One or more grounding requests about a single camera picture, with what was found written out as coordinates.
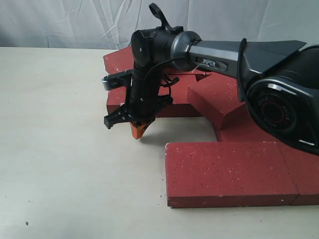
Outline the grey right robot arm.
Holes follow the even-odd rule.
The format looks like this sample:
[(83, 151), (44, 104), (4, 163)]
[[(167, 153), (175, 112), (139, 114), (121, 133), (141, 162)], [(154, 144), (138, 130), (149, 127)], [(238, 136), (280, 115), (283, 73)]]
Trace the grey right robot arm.
[(167, 70), (215, 72), (234, 78), (239, 102), (254, 123), (285, 145), (319, 153), (319, 47), (299, 40), (202, 40), (182, 28), (137, 30), (131, 38), (133, 68), (103, 79), (107, 91), (125, 87), (125, 102), (104, 118), (111, 128), (129, 122), (140, 138), (173, 101)]

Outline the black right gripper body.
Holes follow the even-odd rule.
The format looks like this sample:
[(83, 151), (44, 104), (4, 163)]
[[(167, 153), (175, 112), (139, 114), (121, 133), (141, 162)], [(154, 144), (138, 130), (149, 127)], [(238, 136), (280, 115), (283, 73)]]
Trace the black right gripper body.
[(137, 30), (131, 38), (134, 58), (131, 86), (126, 88), (125, 103), (104, 117), (107, 128), (124, 122), (153, 121), (162, 107), (159, 89), (168, 65), (173, 37), (167, 30)]

